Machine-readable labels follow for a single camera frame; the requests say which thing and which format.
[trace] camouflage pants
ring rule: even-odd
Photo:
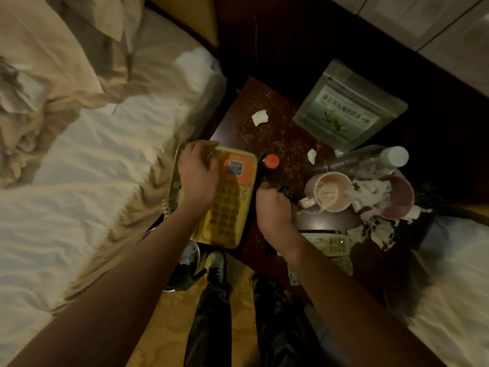
[[[262,367],[312,365],[283,289],[254,273],[256,329]],[[185,367],[231,366],[231,307],[224,285],[208,285],[200,296],[185,351]]]

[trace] dark brown tabletop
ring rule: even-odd
[[[284,98],[270,87],[250,77],[240,94],[216,129],[211,140],[218,140],[226,147],[252,152],[257,157],[274,153],[280,158],[279,169],[268,175],[257,174],[255,189],[264,180],[271,186],[286,185],[294,192],[295,199],[304,196],[308,171],[314,166],[307,153],[317,151],[316,166],[333,159],[334,151],[304,129],[296,125],[292,118],[298,105]],[[255,127],[251,116],[259,110],[266,110],[268,123]],[[294,206],[293,223],[300,231],[334,232],[342,234],[360,225],[357,214],[347,209],[342,212],[306,215],[296,214]],[[370,292],[378,291],[389,275],[389,269],[404,258],[407,248],[395,245],[389,251],[382,251],[367,239],[351,249],[354,278]],[[291,286],[287,265],[283,258],[266,251],[266,241],[258,229],[254,200],[248,213],[247,225],[240,246],[227,251],[242,263],[280,283],[286,289],[307,299],[301,286]]]

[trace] orange cap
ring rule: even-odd
[[[276,169],[278,164],[280,163],[280,159],[276,154],[268,154],[265,157],[265,166],[269,169]]]

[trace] white mug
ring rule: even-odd
[[[337,187],[336,197],[330,201],[327,206],[322,206],[317,197],[318,185],[320,181],[330,182]],[[348,191],[353,191],[353,183],[351,182],[350,178],[342,173],[330,172],[314,175],[308,180],[306,187],[304,188],[306,197],[302,198],[298,204],[300,208],[310,208],[317,204],[320,208],[325,209],[326,211],[343,211],[351,204],[350,198],[345,193]]]

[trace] person's left hand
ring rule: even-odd
[[[179,173],[183,189],[183,200],[199,212],[207,211],[216,197],[219,184],[219,160],[212,157],[210,167],[204,163],[210,148],[217,141],[198,140],[188,143],[179,159]]]

